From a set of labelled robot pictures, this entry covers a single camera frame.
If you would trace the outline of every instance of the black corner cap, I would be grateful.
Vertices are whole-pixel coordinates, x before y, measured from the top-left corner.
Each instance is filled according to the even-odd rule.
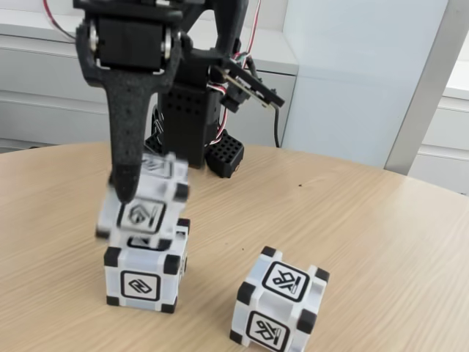
[[[235,341],[236,343],[239,343],[241,345],[241,342],[243,341],[243,336],[238,334],[235,331],[230,331],[229,332],[229,339]]]
[[[267,255],[268,257],[273,257],[274,255],[276,255],[276,252],[277,250],[275,248],[265,246],[261,254]]]
[[[306,309],[301,311],[300,319],[296,324],[296,329],[304,332],[305,334],[310,334],[313,331],[314,324],[316,323],[316,315],[313,312],[310,312]]]
[[[106,303],[110,306],[118,307],[120,305],[119,304],[119,297],[106,296]]]
[[[173,314],[176,311],[177,297],[174,304],[161,304],[161,312]]]
[[[236,299],[241,303],[249,305],[251,303],[251,296],[255,290],[256,286],[244,281],[241,284],[240,289],[237,291]]]
[[[329,282],[330,274],[329,274],[326,270],[322,270],[321,268],[318,268],[317,271],[316,271],[315,276],[316,276],[318,279],[321,279],[321,280],[324,280],[324,281],[326,281],[326,282]]]
[[[111,266],[112,268],[117,268],[119,264],[120,251],[120,248],[108,247],[106,253],[104,254],[104,266]]]
[[[191,228],[191,220],[190,219],[179,218],[177,220],[177,226],[188,227],[190,229]]]
[[[177,275],[181,265],[181,257],[179,255],[168,254],[164,261],[163,272],[168,275]]]
[[[99,238],[102,240],[108,240],[110,236],[111,236],[111,233],[109,231],[96,229],[96,238]]]
[[[176,202],[187,202],[189,198],[189,186],[184,183],[178,183],[174,200]]]
[[[160,239],[158,241],[158,251],[167,251],[170,247],[171,247],[171,244],[173,243],[173,241],[171,240],[166,240],[166,239]]]

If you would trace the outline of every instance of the cable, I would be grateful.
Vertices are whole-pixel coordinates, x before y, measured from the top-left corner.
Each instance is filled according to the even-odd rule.
[[[279,120],[279,117],[280,117],[280,108],[278,107],[277,104],[274,104],[274,103],[270,103],[270,105],[276,111],[276,118],[275,118],[275,122],[274,122],[274,125],[273,125],[273,138],[276,141],[276,147],[279,148],[280,147],[280,142],[278,141],[278,120]]]
[[[251,36],[249,37],[248,50],[246,50],[248,53],[251,52],[252,45],[254,44],[254,37],[256,37],[257,21],[259,20],[260,8],[261,8],[261,0],[257,0],[256,13],[254,15],[254,23],[253,23],[252,30],[251,30]]]
[[[49,8],[48,5],[48,0],[43,0],[43,9],[44,9],[44,15],[48,19],[49,24],[51,25],[52,28],[58,31],[62,36],[67,38],[67,41],[69,42],[75,42],[75,37],[69,34],[67,31],[65,31],[55,20],[55,18],[52,15],[51,9]]]
[[[259,79],[259,75],[257,74],[256,64],[254,63],[254,60],[251,56],[248,56],[246,60],[246,64],[248,64],[248,69],[251,72],[251,75],[256,79]]]
[[[207,87],[209,87],[210,89],[214,89],[214,90],[220,92],[223,95],[226,94],[226,88],[224,86],[219,85],[219,84],[210,84],[209,83],[209,84],[207,84]],[[223,112],[223,119],[221,120],[221,124],[218,127],[217,136],[216,136],[214,141],[210,142],[210,145],[217,144],[217,143],[220,142],[221,134],[223,133],[223,131],[226,127],[227,121],[228,121],[228,108],[225,108],[225,111]]]

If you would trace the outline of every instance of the black cable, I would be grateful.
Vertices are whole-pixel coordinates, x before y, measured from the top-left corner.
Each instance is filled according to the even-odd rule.
[[[249,71],[251,71],[251,75],[256,79],[259,79],[259,75],[257,74],[256,64],[254,63],[254,60],[252,57],[250,56],[247,57],[246,64],[248,65]]]
[[[271,105],[273,106],[273,108],[276,111],[276,118],[275,118],[275,122],[274,122],[274,126],[273,126],[273,138],[276,141],[276,147],[279,148],[280,147],[280,142],[278,141],[278,120],[279,120],[279,117],[280,117],[280,108],[274,103],[271,103]]]

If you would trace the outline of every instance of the red wire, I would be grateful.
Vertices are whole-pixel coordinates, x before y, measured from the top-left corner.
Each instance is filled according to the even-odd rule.
[[[47,3],[47,0],[43,0],[43,5],[44,5],[44,9],[45,9],[45,13],[47,14],[47,16],[49,17],[49,20],[51,20],[52,24],[59,30],[61,31],[63,34],[65,34],[67,37],[69,37],[70,39],[75,39],[72,35],[70,35],[67,31],[65,31],[58,23],[57,21],[55,20],[55,18],[53,17],[52,15],[52,12],[51,12],[51,9],[49,8],[49,4]]]

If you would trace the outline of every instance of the black logo marking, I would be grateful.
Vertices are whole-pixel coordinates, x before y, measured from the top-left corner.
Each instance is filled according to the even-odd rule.
[[[159,169],[164,169],[165,161],[162,160],[153,160],[151,158],[144,158],[141,162],[145,169],[148,171],[155,171]]]
[[[256,334],[260,334],[266,341],[273,340],[274,345],[278,344],[281,333],[280,328],[273,328],[267,321],[261,320],[258,320],[256,325],[260,328],[260,330],[255,331]]]
[[[153,212],[150,215],[143,205],[137,204],[130,209],[129,220],[132,224],[139,225],[149,218],[148,227],[152,227],[153,223],[155,222],[157,211],[158,209],[154,207]]]
[[[135,291],[138,293],[147,294],[152,292],[152,288],[148,286],[144,280],[142,279],[134,279],[129,282],[129,286],[131,286]]]
[[[296,293],[298,285],[300,284],[301,277],[297,276],[296,278],[288,272],[278,271],[280,277],[273,279],[273,283],[279,286],[280,288],[287,289],[292,295]]]

